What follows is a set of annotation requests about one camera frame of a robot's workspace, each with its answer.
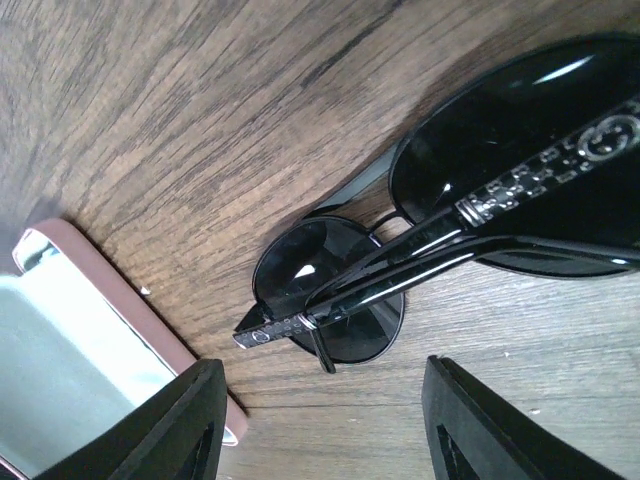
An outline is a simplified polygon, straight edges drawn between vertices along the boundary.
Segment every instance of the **black sunglasses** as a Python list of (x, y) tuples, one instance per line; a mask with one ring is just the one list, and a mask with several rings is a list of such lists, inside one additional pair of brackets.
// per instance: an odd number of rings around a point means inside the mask
[[(243, 348), (289, 337), (325, 371), (393, 343), (405, 290), (471, 260), (552, 278), (640, 268), (640, 38), (556, 44), (483, 76), (281, 235), (253, 277)], [(328, 216), (388, 171), (412, 228)]]

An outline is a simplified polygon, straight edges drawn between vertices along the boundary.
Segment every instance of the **logo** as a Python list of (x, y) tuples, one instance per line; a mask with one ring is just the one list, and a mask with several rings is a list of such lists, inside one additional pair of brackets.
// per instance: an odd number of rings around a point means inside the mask
[(269, 336), (269, 334), (264, 333), (261, 330), (258, 330), (257, 332), (252, 332), (251, 337), (258, 343), (267, 343), (269, 340), (271, 340), (271, 337)]
[(609, 160), (640, 142), (640, 120), (613, 115), (587, 129), (578, 140), (578, 153), (593, 162)]

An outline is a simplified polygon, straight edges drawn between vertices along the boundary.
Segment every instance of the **wooden table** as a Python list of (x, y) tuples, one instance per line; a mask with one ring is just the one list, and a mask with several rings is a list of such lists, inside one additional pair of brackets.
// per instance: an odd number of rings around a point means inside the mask
[[(221, 358), (251, 430), (219, 478), (433, 478), (429, 354), (640, 478), (640, 275), (469, 265), (413, 289), (394, 348), (335, 376), (288, 342), (230, 336), (258, 256), (301, 210), (483, 70), (640, 32), (638, 0), (2, 0), (0, 16), (1, 263), (26, 225), (61, 215)], [(373, 221), (385, 195), (350, 215)]]

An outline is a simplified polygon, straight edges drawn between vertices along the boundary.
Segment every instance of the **sunglasses temple arm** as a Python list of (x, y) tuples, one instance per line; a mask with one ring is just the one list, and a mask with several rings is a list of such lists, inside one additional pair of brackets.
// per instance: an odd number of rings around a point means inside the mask
[(609, 267), (615, 265), (622, 269), (640, 269), (640, 250), (637, 249), (609, 248), (534, 237), (472, 238), (352, 281), (334, 290), (329, 297), (311, 297), (307, 301), (306, 311), (318, 327), (323, 327), (463, 263), (497, 252), (547, 254)]
[(364, 275), (374, 274), (389, 268), (390, 265), (400, 265), (422, 257), (464, 236), (468, 228), (467, 223), (456, 210), (447, 208), (358, 260), (340, 275), (316, 289), (310, 298), (332, 294), (338, 288)]
[(316, 351), (316, 357), (318, 357), (322, 369), (326, 373), (336, 373), (336, 366), (333, 364), (333, 360), (331, 360), (331, 357), (329, 356), (327, 346), (324, 343), (324, 338), (322, 337), (320, 331), (311, 330), (309, 333), (311, 334), (311, 339), (313, 340), (313, 348)]

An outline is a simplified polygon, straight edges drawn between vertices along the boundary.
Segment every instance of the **sunglasses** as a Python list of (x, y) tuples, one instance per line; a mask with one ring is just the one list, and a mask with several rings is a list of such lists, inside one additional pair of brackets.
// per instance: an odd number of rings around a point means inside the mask
[[(277, 238), (242, 348), (289, 338), (323, 369), (383, 354), (411, 287), (475, 260), (550, 278), (640, 268), (640, 38), (565, 41), (484, 75)], [(396, 211), (328, 215), (387, 173)], [(392, 217), (411, 228), (383, 245)]]

